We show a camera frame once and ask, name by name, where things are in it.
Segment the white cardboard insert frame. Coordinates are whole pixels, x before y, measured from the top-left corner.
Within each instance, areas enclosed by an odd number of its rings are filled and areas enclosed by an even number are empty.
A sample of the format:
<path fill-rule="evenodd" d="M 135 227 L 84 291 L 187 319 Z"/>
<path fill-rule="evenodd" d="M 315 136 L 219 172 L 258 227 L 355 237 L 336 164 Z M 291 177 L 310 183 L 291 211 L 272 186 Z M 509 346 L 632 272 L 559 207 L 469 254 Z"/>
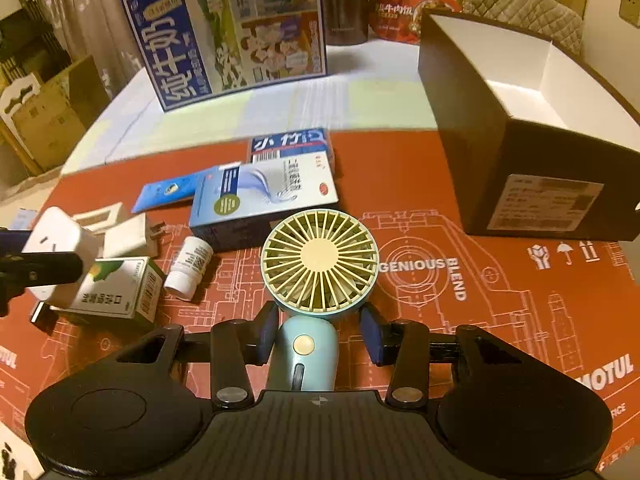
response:
<path fill-rule="evenodd" d="M 127 218 L 128 211 L 126 211 L 123 203 L 114 203 L 73 215 L 73 220 L 76 223 L 94 234 L 104 233 L 113 226 L 124 222 Z"/>

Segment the blue white small box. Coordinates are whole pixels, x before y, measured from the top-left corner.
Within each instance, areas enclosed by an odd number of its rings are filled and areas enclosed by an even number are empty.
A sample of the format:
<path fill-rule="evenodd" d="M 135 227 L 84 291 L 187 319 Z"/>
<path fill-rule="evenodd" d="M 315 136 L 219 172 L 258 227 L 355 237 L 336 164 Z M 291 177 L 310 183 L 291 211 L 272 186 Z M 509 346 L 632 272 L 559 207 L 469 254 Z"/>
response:
<path fill-rule="evenodd" d="M 251 138 L 247 161 L 262 162 L 263 160 L 320 152 L 326 154 L 331 171 L 335 172 L 334 151 L 326 129 L 293 130 Z"/>

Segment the cardboard boxes on floor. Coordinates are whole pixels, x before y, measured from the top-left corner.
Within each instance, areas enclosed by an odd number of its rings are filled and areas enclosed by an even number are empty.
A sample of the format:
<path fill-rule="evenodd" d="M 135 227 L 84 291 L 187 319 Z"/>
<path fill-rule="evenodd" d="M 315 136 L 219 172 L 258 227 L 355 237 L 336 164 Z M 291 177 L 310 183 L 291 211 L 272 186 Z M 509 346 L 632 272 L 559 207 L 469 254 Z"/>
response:
<path fill-rule="evenodd" d="M 1 93 L 1 118 L 39 169 L 61 166 L 110 104 L 91 55 L 46 82 L 31 73 Z"/>

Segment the light blue medicine box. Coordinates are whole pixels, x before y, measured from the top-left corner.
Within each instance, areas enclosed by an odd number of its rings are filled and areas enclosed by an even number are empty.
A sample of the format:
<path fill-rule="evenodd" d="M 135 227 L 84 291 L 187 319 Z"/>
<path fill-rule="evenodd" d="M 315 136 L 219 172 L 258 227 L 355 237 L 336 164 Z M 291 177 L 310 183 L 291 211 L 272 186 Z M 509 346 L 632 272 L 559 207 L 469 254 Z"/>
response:
<path fill-rule="evenodd" d="M 338 202 L 325 152 L 229 164 L 198 180 L 189 228 L 214 252 L 262 245 L 291 214 Z"/>

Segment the brown cardboard storage box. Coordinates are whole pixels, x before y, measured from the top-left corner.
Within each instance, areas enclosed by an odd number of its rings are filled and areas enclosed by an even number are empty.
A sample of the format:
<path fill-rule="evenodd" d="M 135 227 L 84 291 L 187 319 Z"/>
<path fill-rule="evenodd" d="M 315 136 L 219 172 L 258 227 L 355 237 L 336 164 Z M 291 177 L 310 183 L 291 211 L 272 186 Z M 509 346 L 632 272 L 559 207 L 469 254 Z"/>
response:
<path fill-rule="evenodd" d="M 533 32 L 426 10 L 418 72 L 465 232 L 638 236 L 638 112 L 576 56 Z"/>

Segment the white power adapter cube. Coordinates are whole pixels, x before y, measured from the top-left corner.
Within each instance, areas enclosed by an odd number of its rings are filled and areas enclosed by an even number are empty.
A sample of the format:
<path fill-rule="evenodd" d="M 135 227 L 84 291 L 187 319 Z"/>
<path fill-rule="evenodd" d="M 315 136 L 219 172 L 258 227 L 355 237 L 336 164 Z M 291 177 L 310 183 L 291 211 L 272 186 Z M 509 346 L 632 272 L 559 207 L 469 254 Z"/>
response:
<path fill-rule="evenodd" d="M 44 211 L 29 235 L 24 254 L 43 254 L 46 270 L 28 289 L 41 301 L 60 309 L 74 301 L 80 285 L 98 258 L 100 239 L 58 207 Z"/>

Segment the blue tube sachet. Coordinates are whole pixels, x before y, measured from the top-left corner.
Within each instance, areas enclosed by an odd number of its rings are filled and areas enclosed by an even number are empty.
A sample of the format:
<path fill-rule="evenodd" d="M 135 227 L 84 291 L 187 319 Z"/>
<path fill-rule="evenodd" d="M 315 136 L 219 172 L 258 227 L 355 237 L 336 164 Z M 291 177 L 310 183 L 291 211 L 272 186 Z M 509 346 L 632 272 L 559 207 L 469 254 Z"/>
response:
<path fill-rule="evenodd" d="M 143 185 L 131 212 L 141 214 L 151 209 L 193 200 L 198 185 L 207 173 L 208 169 L 205 169 Z"/>

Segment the wall socket plate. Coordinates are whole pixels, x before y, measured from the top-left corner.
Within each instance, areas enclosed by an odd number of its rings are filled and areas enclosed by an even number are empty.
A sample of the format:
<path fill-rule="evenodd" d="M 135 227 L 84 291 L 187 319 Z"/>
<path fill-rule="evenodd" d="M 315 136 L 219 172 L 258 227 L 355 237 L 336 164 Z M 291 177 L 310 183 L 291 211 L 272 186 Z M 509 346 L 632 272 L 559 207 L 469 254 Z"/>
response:
<path fill-rule="evenodd" d="M 620 18 L 634 26 L 640 27 L 640 0 L 620 0 L 620 8 L 618 9 Z"/>

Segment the white plastic pill bottle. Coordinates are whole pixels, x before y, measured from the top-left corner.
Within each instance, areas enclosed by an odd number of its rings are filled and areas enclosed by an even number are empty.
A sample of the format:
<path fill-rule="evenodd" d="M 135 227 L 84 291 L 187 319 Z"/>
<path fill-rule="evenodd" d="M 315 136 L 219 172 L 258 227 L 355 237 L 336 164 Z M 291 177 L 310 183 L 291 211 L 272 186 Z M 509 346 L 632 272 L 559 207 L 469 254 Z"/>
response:
<path fill-rule="evenodd" d="M 179 300 L 191 301 L 213 255 L 212 246 L 205 240 L 187 236 L 164 281 L 166 292 Z"/>

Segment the teal handheld mini fan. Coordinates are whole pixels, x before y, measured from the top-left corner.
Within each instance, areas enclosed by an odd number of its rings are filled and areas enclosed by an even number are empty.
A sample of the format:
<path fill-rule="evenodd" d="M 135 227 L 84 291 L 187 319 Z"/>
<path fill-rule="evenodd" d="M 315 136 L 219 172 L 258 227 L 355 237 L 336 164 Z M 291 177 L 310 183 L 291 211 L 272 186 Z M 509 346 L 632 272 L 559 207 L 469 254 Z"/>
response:
<path fill-rule="evenodd" d="M 311 209 L 273 228 L 260 270 L 286 319 L 272 350 L 268 388 L 334 389 L 340 356 L 334 321 L 366 302 L 379 264 L 371 232 L 346 212 Z"/>

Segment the quilted beige chair cover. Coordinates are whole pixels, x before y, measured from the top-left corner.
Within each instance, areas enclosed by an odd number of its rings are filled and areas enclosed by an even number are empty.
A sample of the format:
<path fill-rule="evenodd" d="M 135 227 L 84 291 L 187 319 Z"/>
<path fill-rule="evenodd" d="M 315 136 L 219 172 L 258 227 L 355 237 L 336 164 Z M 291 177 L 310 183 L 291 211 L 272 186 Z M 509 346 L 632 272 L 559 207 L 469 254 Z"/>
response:
<path fill-rule="evenodd" d="M 582 18 L 556 0 L 456 0 L 467 14 L 536 32 L 574 55 L 582 52 Z"/>

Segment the white usb charger plug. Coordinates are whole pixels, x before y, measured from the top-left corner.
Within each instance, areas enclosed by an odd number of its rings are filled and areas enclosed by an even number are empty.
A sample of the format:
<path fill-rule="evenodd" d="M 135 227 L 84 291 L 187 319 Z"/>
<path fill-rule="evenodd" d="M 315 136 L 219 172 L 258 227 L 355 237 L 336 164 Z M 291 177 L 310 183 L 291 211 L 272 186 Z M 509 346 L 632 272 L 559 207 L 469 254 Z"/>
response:
<path fill-rule="evenodd" d="M 155 258 L 160 253 L 157 240 L 163 232 L 163 222 L 154 223 L 147 214 L 137 214 L 104 233 L 102 257 Z"/>

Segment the red instant rice bowl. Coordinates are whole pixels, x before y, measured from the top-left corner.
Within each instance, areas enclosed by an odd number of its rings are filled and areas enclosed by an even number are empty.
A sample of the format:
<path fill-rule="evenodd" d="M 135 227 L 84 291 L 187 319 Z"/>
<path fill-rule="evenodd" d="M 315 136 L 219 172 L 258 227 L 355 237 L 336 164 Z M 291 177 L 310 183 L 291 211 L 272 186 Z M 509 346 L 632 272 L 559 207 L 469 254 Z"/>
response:
<path fill-rule="evenodd" d="M 369 0 L 369 26 L 378 38 L 417 44 L 424 10 L 461 12 L 456 0 Z"/>

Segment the blue milk carton box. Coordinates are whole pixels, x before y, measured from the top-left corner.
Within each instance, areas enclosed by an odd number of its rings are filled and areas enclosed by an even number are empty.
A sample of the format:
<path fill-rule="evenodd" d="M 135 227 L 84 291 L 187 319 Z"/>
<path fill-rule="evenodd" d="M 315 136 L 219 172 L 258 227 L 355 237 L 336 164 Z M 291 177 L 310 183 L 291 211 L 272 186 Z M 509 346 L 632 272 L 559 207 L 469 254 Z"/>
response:
<path fill-rule="evenodd" d="M 326 75 L 321 0 L 120 0 L 166 112 Z"/>

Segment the beige curtain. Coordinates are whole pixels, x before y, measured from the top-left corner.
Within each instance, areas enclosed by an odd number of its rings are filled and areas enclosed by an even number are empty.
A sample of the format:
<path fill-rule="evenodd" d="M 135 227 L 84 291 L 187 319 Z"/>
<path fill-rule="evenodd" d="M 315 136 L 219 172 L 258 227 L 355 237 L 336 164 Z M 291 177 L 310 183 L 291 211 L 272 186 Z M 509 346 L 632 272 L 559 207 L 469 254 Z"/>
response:
<path fill-rule="evenodd" d="M 112 98 L 143 68 L 120 0 L 38 0 L 58 41 L 77 61 L 93 57 Z"/>

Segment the green white spray box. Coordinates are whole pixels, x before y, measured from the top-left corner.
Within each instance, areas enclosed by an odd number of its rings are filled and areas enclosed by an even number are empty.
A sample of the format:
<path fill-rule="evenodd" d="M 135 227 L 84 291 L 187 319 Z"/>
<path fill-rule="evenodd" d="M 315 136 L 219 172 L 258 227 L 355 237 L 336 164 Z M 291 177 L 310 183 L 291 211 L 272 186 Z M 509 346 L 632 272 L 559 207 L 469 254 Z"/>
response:
<path fill-rule="evenodd" d="M 75 325 L 147 333 L 165 280 L 150 257 L 96 259 L 70 306 L 50 309 Z"/>

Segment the brown thermos flask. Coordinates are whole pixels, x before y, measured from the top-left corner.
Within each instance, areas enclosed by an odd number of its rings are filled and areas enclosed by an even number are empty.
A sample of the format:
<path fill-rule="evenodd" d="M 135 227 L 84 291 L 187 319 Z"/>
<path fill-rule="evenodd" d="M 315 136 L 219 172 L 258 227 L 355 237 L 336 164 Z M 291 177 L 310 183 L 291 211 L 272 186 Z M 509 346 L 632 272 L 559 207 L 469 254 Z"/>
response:
<path fill-rule="evenodd" d="M 322 0 L 324 36 L 329 46 L 368 41 L 369 0 Z"/>

